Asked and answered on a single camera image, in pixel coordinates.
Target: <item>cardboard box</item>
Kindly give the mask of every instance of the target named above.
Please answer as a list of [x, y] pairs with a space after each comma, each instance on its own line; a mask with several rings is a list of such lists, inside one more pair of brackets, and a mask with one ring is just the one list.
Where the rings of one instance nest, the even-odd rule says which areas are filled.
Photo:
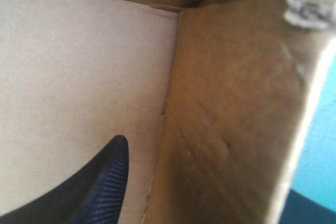
[[284, 0], [0, 3], [0, 214], [123, 134], [120, 223], [278, 222], [334, 28]]

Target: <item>black object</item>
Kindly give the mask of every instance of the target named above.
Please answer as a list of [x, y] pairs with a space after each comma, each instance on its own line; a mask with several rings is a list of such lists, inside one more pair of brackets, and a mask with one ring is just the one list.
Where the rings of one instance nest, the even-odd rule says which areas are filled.
[[116, 224], [125, 195], [129, 150], [115, 136], [87, 165], [38, 199], [0, 217], [0, 224]]
[[336, 212], [290, 190], [280, 224], [335, 224]]

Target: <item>ribbed texture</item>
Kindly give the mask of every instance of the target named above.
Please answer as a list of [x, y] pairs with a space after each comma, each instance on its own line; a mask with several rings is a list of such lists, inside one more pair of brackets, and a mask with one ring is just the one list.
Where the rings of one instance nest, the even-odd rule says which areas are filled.
[[93, 187], [79, 216], [72, 223], [117, 224], [126, 190], [128, 168], [128, 145], [126, 141], [122, 141]]

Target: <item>crease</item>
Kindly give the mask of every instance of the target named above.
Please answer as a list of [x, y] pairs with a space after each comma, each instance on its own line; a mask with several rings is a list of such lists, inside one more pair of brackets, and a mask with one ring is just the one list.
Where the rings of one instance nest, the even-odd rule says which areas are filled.
[[284, 57], [289, 61], [294, 70], [294, 73], [299, 81], [300, 86], [303, 88], [306, 84], [305, 70], [302, 64], [298, 63], [297, 60], [292, 56], [288, 46], [285, 43], [281, 43], [281, 49]]

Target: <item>dark blue object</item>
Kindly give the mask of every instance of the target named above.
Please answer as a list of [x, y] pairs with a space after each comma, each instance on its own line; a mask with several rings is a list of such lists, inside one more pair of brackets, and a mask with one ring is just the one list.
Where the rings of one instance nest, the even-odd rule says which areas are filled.
[[0, 224], [117, 224], [128, 170], [127, 139], [116, 136], [80, 171]]
[[280, 224], [336, 224], [336, 212], [291, 190]]

